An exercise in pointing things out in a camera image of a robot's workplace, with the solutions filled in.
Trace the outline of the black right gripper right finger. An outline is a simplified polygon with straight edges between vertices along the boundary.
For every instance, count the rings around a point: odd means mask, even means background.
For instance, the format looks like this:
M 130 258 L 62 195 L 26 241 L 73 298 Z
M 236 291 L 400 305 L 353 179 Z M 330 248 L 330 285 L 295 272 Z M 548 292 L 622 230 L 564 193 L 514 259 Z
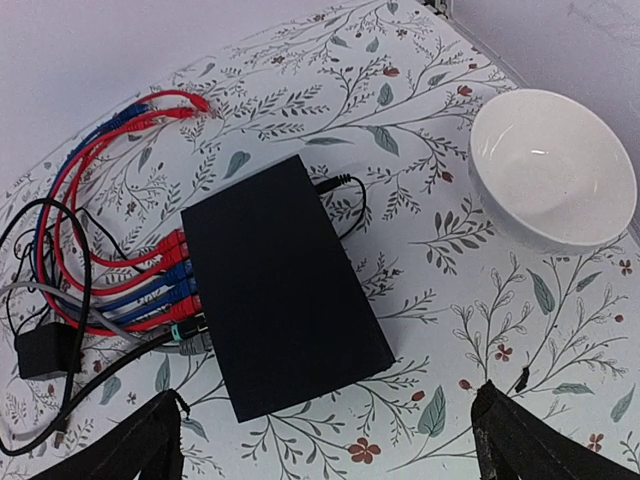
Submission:
M 471 406 L 480 478 L 637 479 L 639 475 L 561 435 L 487 381 Z

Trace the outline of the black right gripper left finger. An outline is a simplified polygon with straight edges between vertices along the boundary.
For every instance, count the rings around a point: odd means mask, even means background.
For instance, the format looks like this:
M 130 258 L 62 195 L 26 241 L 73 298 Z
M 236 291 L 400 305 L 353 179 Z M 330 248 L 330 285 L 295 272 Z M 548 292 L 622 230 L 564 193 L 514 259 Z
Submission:
M 181 414 L 190 407 L 174 390 L 157 394 L 86 449 L 38 473 L 37 479 L 180 479 Z

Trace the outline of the black network switch box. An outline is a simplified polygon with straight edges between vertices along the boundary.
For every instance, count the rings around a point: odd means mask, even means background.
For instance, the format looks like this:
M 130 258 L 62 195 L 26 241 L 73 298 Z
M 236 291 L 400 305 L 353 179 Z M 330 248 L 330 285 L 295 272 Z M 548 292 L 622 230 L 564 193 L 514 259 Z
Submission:
M 299 156 L 186 208 L 202 311 L 236 419 L 313 400 L 394 354 Z

